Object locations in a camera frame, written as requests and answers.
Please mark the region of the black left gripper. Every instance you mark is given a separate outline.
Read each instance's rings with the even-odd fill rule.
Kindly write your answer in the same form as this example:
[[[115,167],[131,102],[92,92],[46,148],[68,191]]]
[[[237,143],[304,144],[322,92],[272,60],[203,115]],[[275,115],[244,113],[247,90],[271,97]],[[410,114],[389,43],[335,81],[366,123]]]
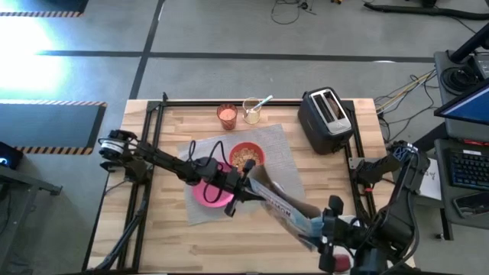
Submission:
[[[265,198],[262,196],[258,196],[251,191],[251,185],[249,179],[247,178],[247,172],[245,172],[244,176],[242,176],[236,167],[231,167],[229,171],[224,171],[225,166],[225,163],[218,163],[217,199],[221,199],[223,193],[233,195],[231,201],[225,204],[224,213],[228,217],[234,216],[238,202],[265,200]]]

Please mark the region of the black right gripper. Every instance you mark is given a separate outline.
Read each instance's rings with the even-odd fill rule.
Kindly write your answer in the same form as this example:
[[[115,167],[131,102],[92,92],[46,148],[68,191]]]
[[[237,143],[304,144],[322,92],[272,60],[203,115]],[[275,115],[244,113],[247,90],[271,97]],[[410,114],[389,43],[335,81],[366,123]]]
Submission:
[[[329,206],[323,209],[318,222],[322,236],[307,238],[309,249],[319,251],[319,269],[325,272],[345,272],[351,268],[348,255],[334,254],[335,246],[345,248],[348,253],[351,253],[351,246],[355,246],[353,226],[339,218],[343,207],[339,196],[330,196]]]

